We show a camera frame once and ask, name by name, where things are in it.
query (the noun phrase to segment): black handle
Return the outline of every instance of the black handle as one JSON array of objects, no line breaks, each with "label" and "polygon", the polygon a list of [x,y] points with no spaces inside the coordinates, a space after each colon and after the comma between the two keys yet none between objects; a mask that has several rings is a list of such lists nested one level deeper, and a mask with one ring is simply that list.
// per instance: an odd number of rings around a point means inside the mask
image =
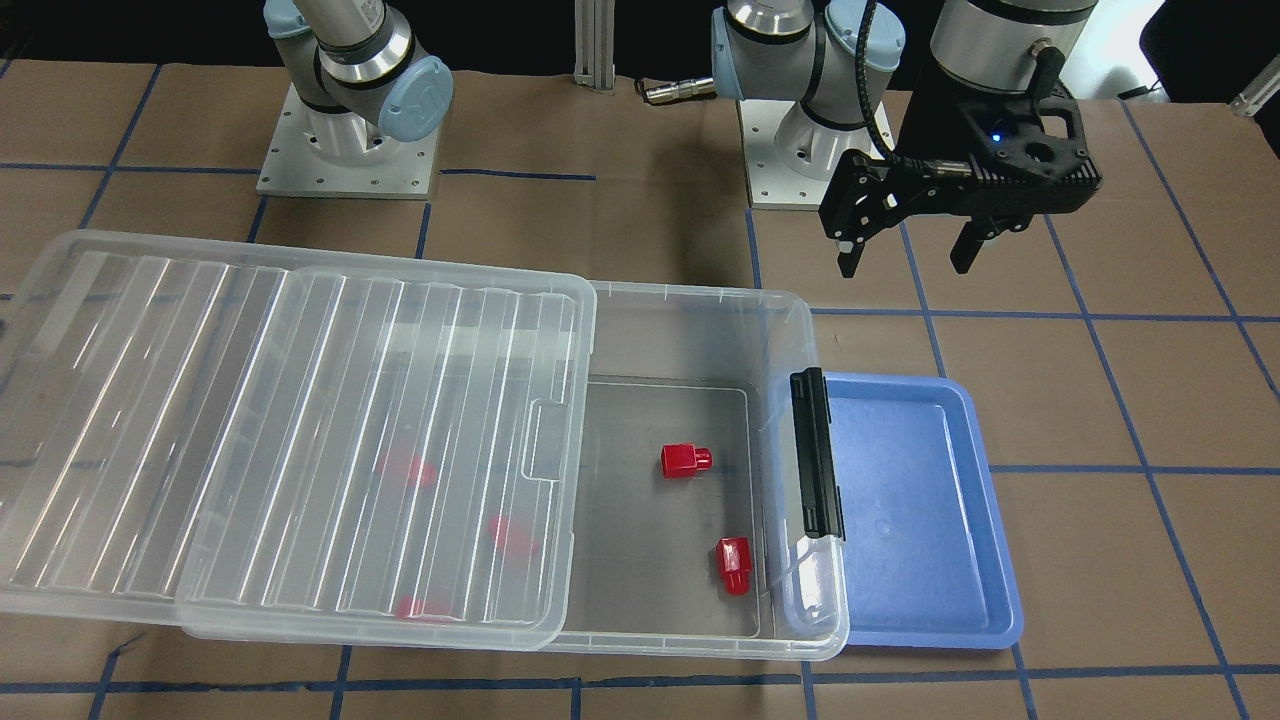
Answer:
[{"label": "black handle", "polygon": [[827,378],[820,368],[791,375],[791,400],[804,532],[812,538],[836,536],[845,539],[845,514],[840,506],[836,468],[831,461],[831,405],[827,401]]}]

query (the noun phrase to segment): metal post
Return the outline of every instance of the metal post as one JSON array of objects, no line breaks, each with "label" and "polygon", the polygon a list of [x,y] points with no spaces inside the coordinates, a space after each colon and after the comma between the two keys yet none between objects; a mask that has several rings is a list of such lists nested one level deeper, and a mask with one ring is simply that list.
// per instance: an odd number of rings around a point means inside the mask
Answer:
[{"label": "metal post", "polygon": [[1231,100],[1231,111],[1242,117],[1252,117],[1271,100],[1271,96],[1280,90],[1280,55],[1276,55],[1266,68],[1253,78],[1235,100]]},{"label": "metal post", "polygon": [[577,65],[573,79],[594,90],[613,90],[613,3],[576,0],[573,22]]}]

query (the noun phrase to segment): light blue joint cap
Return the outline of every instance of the light blue joint cap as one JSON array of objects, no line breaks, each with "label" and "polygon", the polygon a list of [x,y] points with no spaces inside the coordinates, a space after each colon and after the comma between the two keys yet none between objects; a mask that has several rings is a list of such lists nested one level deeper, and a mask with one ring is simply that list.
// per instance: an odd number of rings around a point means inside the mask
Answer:
[{"label": "light blue joint cap", "polygon": [[435,55],[404,70],[378,114],[378,127],[401,142],[413,142],[440,127],[453,102],[453,73]]},{"label": "light blue joint cap", "polygon": [[[850,55],[858,54],[858,28],[863,24],[865,9],[867,0],[831,0],[827,5],[827,26]],[[902,20],[884,5],[876,8],[872,33],[867,38],[867,65],[891,73],[897,69],[905,46],[906,29]]]},{"label": "light blue joint cap", "polygon": [[724,24],[724,8],[712,13],[712,79],[716,81],[716,94],[721,97],[745,100],[742,86],[737,82],[733,69],[733,47],[728,44],[728,26]]},{"label": "light blue joint cap", "polygon": [[311,26],[293,0],[266,0],[262,18],[266,20],[266,35],[271,36],[271,40],[284,40],[311,31]]}]

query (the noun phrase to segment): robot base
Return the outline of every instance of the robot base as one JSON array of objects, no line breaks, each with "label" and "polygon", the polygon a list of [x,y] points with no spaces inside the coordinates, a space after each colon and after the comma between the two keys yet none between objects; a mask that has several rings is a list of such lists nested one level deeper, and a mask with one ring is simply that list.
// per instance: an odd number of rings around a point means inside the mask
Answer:
[{"label": "robot base", "polygon": [[[822,196],[827,192],[826,179],[814,179],[791,169],[774,141],[782,119],[794,105],[795,102],[788,100],[742,100],[737,104],[751,208],[817,210]],[[886,142],[892,146],[893,138],[888,131],[888,115],[884,114],[883,105],[876,109],[876,123]],[[865,137],[865,132],[863,135],[861,140],[867,145],[864,150],[878,158],[879,155],[870,149],[870,138]]]},{"label": "robot base", "polygon": [[271,147],[257,178],[261,195],[428,200],[440,131],[415,142],[385,138],[379,158],[333,163],[311,147],[310,110],[289,86]]}]

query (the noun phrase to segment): red cap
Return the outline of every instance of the red cap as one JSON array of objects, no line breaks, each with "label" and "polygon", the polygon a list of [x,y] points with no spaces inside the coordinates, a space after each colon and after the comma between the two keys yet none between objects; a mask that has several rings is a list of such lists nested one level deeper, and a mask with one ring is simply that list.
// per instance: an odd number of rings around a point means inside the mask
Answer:
[{"label": "red cap", "polygon": [[694,443],[662,446],[662,477],[667,479],[692,478],[699,470],[712,466],[712,451],[694,447]]},{"label": "red cap", "polygon": [[746,538],[721,538],[716,543],[716,565],[728,594],[746,594],[751,589],[751,546]]}]

